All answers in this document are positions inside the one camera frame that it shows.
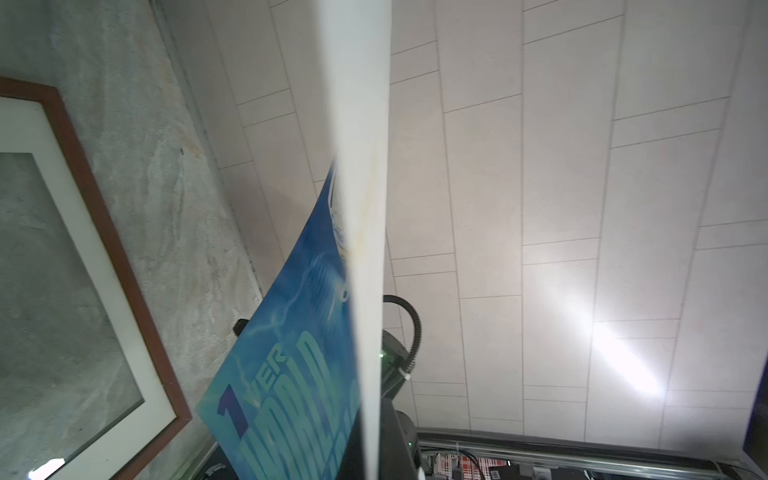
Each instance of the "picture frame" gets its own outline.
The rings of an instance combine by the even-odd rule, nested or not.
[[[32,153],[142,395],[138,407],[51,475],[130,480],[192,413],[56,88],[0,77],[0,152]]]

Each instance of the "gray stone wall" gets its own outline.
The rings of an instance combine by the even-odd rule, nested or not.
[[[194,409],[261,297],[149,3],[0,0],[0,75],[61,92]],[[139,478],[174,478],[209,441],[195,418]]]

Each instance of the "wire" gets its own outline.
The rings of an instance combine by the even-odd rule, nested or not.
[[[452,453],[454,455],[455,455],[456,452],[461,453],[466,458],[469,458],[469,461],[472,462],[475,465],[475,467],[478,469],[478,472],[480,472],[480,478],[482,478],[483,480],[488,480],[488,477],[485,476],[485,473],[483,473],[482,468],[480,468],[480,462],[478,461],[478,458],[475,457],[475,454],[467,452],[466,450],[448,450],[448,449],[430,449],[430,448],[426,448],[426,449],[422,449],[422,452],[424,452],[424,453],[442,452],[442,453]]]
[[[464,455],[466,458],[469,458],[470,462],[475,464],[475,467],[477,467],[478,472],[480,473],[480,478],[482,478],[483,480],[488,480],[485,477],[485,473],[483,473],[482,468],[480,468],[480,462],[478,462],[478,458],[477,457],[475,457],[472,453],[467,452],[466,450],[459,450],[458,452],[461,453],[462,455]],[[471,468],[469,469],[469,473],[470,473],[470,475],[472,474],[472,469]]]
[[[419,314],[416,312],[416,309],[413,308],[413,305],[396,295],[385,295],[384,303],[400,305],[411,316],[411,321],[413,321],[413,343],[411,345],[411,351],[408,353],[406,360],[400,367],[401,374],[405,373],[405,375],[393,376],[391,380],[383,385],[382,398],[385,398],[392,390],[405,382],[405,377],[410,374],[411,370],[413,370],[413,365],[416,363],[416,353],[419,352],[419,346],[422,343],[422,322],[419,319]]]

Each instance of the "wooden frame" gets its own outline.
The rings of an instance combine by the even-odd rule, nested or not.
[[[0,77],[0,97],[34,101],[44,108],[45,115],[64,154],[72,177],[80,190],[88,213],[91,215],[96,231],[104,244],[127,297],[155,371],[160,377],[165,394],[176,414],[176,418],[168,426],[112,477],[113,480],[130,480],[192,419],[192,413],[184,399],[184,394],[181,392],[176,374],[171,367],[160,336],[157,334],[147,304],[141,295],[141,290],[120,242],[118,232],[114,228],[107,206],[104,204],[104,199],[86,160],[83,147],[58,91],[48,85]]]

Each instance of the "glass pane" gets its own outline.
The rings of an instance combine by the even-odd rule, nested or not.
[[[34,159],[0,153],[0,478],[45,478],[142,401]]]

